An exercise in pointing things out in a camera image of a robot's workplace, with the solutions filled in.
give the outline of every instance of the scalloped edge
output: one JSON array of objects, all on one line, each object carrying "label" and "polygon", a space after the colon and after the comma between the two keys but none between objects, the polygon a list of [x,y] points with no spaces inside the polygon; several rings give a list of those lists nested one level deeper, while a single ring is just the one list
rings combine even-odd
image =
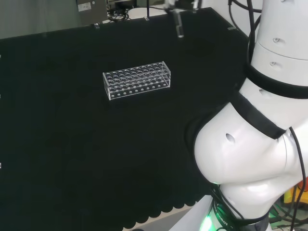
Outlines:
[{"label": "scalloped edge", "polygon": [[187,210],[187,209],[191,209],[194,205],[188,206],[188,205],[184,204],[184,206],[183,206],[182,208],[175,208],[175,207],[173,207],[172,210],[171,210],[170,212],[168,212],[168,213],[165,213],[165,212],[161,211],[161,212],[160,212],[160,215],[159,215],[158,217],[156,217],[156,218],[148,217],[148,219],[147,219],[146,222],[144,222],[144,223],[138,223],[138,222],[136,222],[136,224],[135,224],[135,226],[134,226],[133,228],[131,228],[131,229],[126,229],[126,228],[123,227],[123,230],[122,230],[122,231],[131,231],[131,230],[133,230],[133,229],[137,229],[137,228],[139,228],[140,226],[147,225],[147,224],[150,224],[150,223],[152,223],[152,222],[154,222],[154,221],[160,220],[160,219],[162,219],[162,218],[166,218],[166,217],[168,217],[168,216],[170,216],[170,215],[173,215],[173,214],[176,214],[176,213],[185,211],[185,210]]}]

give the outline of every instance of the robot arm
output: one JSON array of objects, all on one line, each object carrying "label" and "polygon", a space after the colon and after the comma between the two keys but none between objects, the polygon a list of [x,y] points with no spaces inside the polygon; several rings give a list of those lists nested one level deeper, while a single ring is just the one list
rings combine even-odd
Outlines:
[{"label": "robot arm", "polygon": [[[282,84],[308,86],[307,9],[307,0],[264,0],[253,68]],[[302,180],[289,127],[295,128],[308,169],[308,100],[270,93],[249,79],[239,93],[286,132],[278,139],[269,137],[229,103],[200,130],[194,151],[202,174],[221,185],[224,197],[245,219],[254,219],[265,216],[286,190]],[[210,217],[216,229],[221,227],[213,209]]]}]

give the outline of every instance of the table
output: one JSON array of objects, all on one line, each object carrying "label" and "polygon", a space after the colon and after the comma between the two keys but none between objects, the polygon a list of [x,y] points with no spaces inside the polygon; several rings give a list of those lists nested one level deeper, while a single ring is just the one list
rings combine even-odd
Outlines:
[{"label": "table", "polygon": [[[247,39],[181,15],[184,39],[161,15],[0,41],[4,230],[119,231],[209,194],[184,137],[243,83]],[[102,72],[159,61],[171,88],[108,100]]]}]

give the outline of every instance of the metal rod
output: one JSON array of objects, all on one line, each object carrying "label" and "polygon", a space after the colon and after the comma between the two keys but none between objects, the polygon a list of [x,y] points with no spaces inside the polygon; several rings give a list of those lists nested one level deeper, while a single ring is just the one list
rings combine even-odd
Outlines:
[{"label": "metal rod", "polygon": [[150,0],[146,0],[146,13],[147,17],[150,19]]}]

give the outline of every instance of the wall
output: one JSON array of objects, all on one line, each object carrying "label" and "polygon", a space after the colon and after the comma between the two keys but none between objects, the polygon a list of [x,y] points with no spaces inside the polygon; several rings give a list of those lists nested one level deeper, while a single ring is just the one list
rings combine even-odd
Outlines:
[{"label": "wall", "polygon": [[[238,0],[238,1],[244,5],[247,5],[246,0]],[[214,1],[210,0],[209,2],[211,4],[211,7],[216,12],[218,12],[221,16],[223,16],[228,22],[232,24],[229,16],[228,0],[214,0]],[[255,9],[262,9],[263,0],[252,0],[252,2]],[[236,24],[245,34],[249,35],[250,25],[249,25],[248,11],[242,9],[241,7],[237,6],[234,3],[232,4],[231,10]],[[259,15],[260,15],[259,13],[255,13],[255,20],[259,17]]]},{"label": "wall", "polygon": [[213,7],[215,0],[202,0],[201,8]]},{"label": "wall", "polygon": [[0,39],[80,26],[76,0],[0,0]]}]

